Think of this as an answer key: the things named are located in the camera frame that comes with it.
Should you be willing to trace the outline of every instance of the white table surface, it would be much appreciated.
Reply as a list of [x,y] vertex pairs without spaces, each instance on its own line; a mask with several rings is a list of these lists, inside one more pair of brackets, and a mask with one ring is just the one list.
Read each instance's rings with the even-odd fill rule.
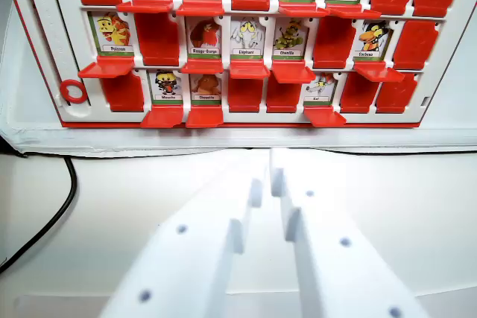
[[[321,198],[346,203],[361,231],[433,317],[475,316],[477,154],[307,151],[309,162],[298,170],[316,171],[323,182]],[[41,311],[44,315],[35,318],[76,318],[75,312],[81,312],[78,318],[93,318],[104,298],[92,297],[111,294],[155,226],[239,160],[262,163],[268,151],[74,159],[79,179],[75,204],[63,225],[0,278],[0,317],[27,318],[32,317],[28,312]],[[53,215],[69,186],[60,158],[0,156],[0,259],[13,254]],[[297,304],[294,270],[292,248],[282,239],[278,202],[266,195],[263,207],[253,213],[246,253],[235,260],[228,291],[272,292],[265,295],[271,299],[268,304],[278,310],[275,317],[285,318]],[[278,299],[276,292],[289,293]],[[77,298],[58,302],[57,296]],[[257,313],[266,303],[234,297],[229,307],[248,307],[239,311],[268,317]]]

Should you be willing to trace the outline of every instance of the cartoon bird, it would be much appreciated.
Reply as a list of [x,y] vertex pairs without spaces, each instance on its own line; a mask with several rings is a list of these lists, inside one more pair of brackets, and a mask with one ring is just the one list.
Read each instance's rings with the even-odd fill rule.
[[372,22],[366,27],[366,31],[359,36],[364,42],[362,51],[379,51],[379,39],[389,32],[385,28],[386,22]]
[[219,25],[214,19],[207,19],[199,22],[191,31],[190,40],[195,48],[205,46],[217,46]]
[[115,13],[106,13],[98,19],[99,31],[107,41],[113,41],[116,45],[129,45],[129,25],[123,22]]
[[156,73],[156,83],[163,95],[175,95],[177,78],[172,71],[159,70]]
[[301,29],[301,21],[291,19],[288,23],[285,32],[282,31],[282,28],[279,29],[282,36],[275,40],[275,47],[278,50],[283,50],[284,48],[293,48],[296,45],[303,44],[303,38],[298,36],[298,32]]
[[321,74],[320,77],[318,77],[317,80],[315,81],[316,81],[315,86],[313,87],[307,86],[306,91],[318,92],[318,94],[320,95],[321,92],[324,91],[326,86],[331,85],[335,82],[335,79],[333,78],[333,74]]
[[196,87],[194,87],[192,91],[199,95],[220,95],[221,92],[218,90],[217,86],[217,77],[213,74],[205,74],[200,78]]
[[263,31],[258,29],[254,18],[243,18],[232,32],[231,39],[239,43],[241,48],[255,48],[263,39]]

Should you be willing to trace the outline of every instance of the cartoon dog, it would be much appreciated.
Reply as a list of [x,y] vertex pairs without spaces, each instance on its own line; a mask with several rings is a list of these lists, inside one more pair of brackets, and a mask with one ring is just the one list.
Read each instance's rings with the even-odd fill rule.
[[116,45],[129,45],[129,25],[123,22],[118,14],[106,13],[98,19],[99,31],[107,41],[113,41]]
[[241,44],[241,48],[255,48],[263,39],[263,31],[257,28],[254,18],[243,18],[231,39]]
[[389,32],[385,27],[386,22],[372,22],[366,27],[366,31],[359,36],[364,42],[362,51],[379,51],[379,39]]
[[163,95],[175,95],[177,78],[172,71],[159,70],[156,73],[156,83]]
[[216,46],[218,43],[217,31],[220,27],[214,19],[199,22],[191,31],[190,40],[195,48],[202,45]]
[[293,48],[296,45],[303,44],[303,38],[299,35],[299,30],[301,29],[301,21],[291,19],[288,24],[285,32],[282,31],[282,28],[279,29],[282,36],[279,39],[275,40],[275,47],[278,50],[283,50],[284,48]]
[[217,86],[217,77],[213,74],[205,74],[200,78],[196,87],[194,87],[192,91],[199,95],[220,95],[221,92],[218,90]]

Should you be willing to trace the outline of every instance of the red ring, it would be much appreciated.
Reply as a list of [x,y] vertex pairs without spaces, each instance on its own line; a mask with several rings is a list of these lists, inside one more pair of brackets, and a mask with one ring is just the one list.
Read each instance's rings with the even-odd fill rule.
[[[81,97],[72,97],[69,95],[68,86],[75,86],[81,90]],[[72,104],[82,104],[88,99],[88,94],[86,93],[86,87],[80,81],[76,80],[64,80],[60,85],[61,95],[65,100],[71,102]]]

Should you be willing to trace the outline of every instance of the black cable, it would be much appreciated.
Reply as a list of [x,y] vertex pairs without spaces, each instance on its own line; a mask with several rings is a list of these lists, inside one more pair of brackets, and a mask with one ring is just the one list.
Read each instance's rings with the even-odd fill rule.
[[38,233],[35,234],[25,245],[23,245],[13,256],[11,256],[8,260],[4,261],[4,263],[0,263],[0,275],[5,272],[10,266],[12,266],[15,262],[19,260],[20,257],[22,257],[34,244],[36,244],[40,238],[45,236],[45,234],[57,223],[57,221],[65,214],[66,210],[68,210],[68,207],[73,202],[73,199],[75,198],[76,195],[76,189],[78,187],[78,177],[76,176],[76,171],[75,167],[72,163],[72,160],[70,157],[65,156],[65,163],[66,167],[68,167],[68,172],[69,176],[72,179],[72,186],[69,189],[69,194],[68,197],[66,197],[66,200],[64,204],[60,207],[60,209],[57,211],[57,213],[50,219],[49,222],[47,222],[44,227],[38,231]]

